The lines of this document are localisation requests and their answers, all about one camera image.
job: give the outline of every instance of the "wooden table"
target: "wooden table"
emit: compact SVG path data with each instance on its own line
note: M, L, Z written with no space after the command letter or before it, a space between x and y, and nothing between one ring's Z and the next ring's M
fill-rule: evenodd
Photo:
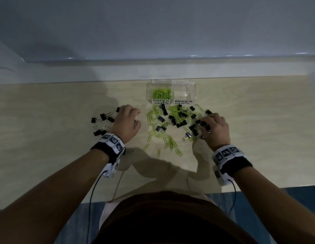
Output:
M315 184L315 98L306 76L194 81L197 103L225 116L232 143L263 175L279 187ZM123 104L142 110L142 128L127 143L135 153L123 156L115 178L100 180L93 201L163 189L191 195L233 191L217 184L203 140L181 140L183 128L167 130L182 157L157 138L142 150L150 130L146 83L0 85L0 208L87 152L98 140L91 117Z

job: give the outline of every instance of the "forearm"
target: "forearm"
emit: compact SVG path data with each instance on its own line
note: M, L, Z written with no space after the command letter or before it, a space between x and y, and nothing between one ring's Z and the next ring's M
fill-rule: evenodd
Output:
M93 149L0 212L0 243L53 243L109 157Z
M266 229L278 243L315 236L315 215L252 167L233 175Z

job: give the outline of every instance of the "blue floor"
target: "blue floor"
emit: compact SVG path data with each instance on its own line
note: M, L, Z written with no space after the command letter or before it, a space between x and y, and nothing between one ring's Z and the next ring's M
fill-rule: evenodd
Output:
M286 188L286 192L301 204L315 213L315 186ZM229 212L234 199L234 193L209 194L223 211ZM92 241L98 233L99 218L105 202L91 204L90 238ZM81 204L59 234L55 244L85 244L88 224L88 206ZM273 244L272 237L267 232L257 215L253 212L247 199L241 192L237 198L230 218L246 230L258 243Z

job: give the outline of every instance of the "person's left arm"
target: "person's left arm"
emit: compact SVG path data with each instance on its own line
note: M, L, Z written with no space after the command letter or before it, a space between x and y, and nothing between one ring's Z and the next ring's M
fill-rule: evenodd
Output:
M130 105L121 107L109 132L127 143L140 128L134 122L139 113ZM3 209L0 243L54 243L108 161L103 151L92 149Z

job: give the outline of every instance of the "white wall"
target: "white wall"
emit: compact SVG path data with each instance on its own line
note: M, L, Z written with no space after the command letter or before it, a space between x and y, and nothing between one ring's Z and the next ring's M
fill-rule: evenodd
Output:
M27 64L0 42L0 84L281 76L313 72L315 57Z

